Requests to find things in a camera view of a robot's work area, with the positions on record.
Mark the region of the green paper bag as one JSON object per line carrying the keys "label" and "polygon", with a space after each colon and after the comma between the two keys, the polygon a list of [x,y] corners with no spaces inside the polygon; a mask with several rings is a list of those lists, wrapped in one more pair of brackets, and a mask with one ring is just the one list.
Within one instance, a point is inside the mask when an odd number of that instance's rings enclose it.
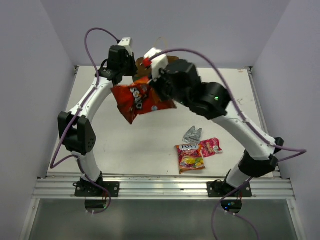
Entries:
{"label": "green paper bag", "polygon": [[[168,41],[162,36],[160,36],[156,39],[156,41],[153,44],[153,47],[156,48],[158,46],[158,44],[160,43],[160,41],[163,42],[164,49],[166,50],[168,48]],[[137,72],[136,72],[135,76],[132,77],[133,82],[135,82],[143,77],[148,77],[151,74],[151,69],[144,67],[143,59],[144,59],[143,57],[140,57],[135,61],[135,65],[137,67]],[[168,59],[168,63],[170,64],[170,63],[173,63],[173,62],[179,60],[180,58],[178,56],[168,55],[167,59]]]}

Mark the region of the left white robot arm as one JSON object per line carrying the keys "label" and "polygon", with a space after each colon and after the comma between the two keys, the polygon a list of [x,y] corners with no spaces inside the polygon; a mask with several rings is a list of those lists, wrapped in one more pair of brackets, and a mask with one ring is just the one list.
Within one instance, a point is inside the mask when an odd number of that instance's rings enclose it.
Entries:
{"label": "left white robot arm", "polygon": [[65,146],[74,157],[82,173],[82,180],[88,182],[86,190],[92,196],[103,193],[102,172],[93,153],[96,134],[92,121],[104,100],[112,93],[125,76],[133,77],[137,72],[131,38],[118,40],[117,45],[109,49],[108,58],[95,68],[93,82],[85,95],[70,111],[62,111],[57,118],[59,142],[53,154],[50,168],[55,168],[61,146]]}

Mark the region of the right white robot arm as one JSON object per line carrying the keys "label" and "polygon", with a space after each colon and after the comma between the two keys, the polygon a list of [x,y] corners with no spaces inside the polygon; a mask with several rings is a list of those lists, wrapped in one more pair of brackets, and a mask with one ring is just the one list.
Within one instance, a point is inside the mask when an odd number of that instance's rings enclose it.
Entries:
{"label": "right white robot arm", "polygon": [[235,103],[227,88],[218,82],[202,81],[196,66],[179,59],[153,59],[150,84],[161,100],[175,100],[189,110],[219,125],[243,147],[241,159],[223,182],[223,192],[235,196],[250,178],[260,178],[275,170],[276,146],[283,146],[280,137],[272,137],[252,122]]}

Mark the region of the silver foil packet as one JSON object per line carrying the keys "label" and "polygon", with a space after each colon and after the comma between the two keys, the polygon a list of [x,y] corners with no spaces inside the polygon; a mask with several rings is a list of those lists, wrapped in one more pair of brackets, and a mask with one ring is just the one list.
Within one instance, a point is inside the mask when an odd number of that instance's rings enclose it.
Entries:
{"label": "silver foil packet", "polygon": [[202,128],[196,129],[192,126],[183,136],[182,141],[189,145],[197,145],[200,143],[202,137]]}

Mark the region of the Fox's fruits candy bag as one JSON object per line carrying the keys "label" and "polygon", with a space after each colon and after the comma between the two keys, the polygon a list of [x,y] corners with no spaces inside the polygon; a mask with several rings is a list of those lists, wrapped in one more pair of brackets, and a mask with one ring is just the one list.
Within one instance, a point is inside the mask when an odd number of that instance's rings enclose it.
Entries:
{"label": "Fox's fruits candy bag", "polygon": [[200,144],[180,144],[176,145],[178,157],[178,169],[182,174],[187,171],[197,171],[205,169],[202,146]]}

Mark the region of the red Doritos bag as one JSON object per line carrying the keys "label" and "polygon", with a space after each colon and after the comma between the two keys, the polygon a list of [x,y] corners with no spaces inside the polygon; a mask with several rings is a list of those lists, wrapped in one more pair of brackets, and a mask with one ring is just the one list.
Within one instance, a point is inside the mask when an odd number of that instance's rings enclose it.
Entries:
{"label": "red Doritos bag", "polygon": [[117,102],[119,112],[129,124],[132,124],[138,115],[176,108],[173,100],[160,100],[149,84],[147,76],[130,85],[116,85],[111,92]]}

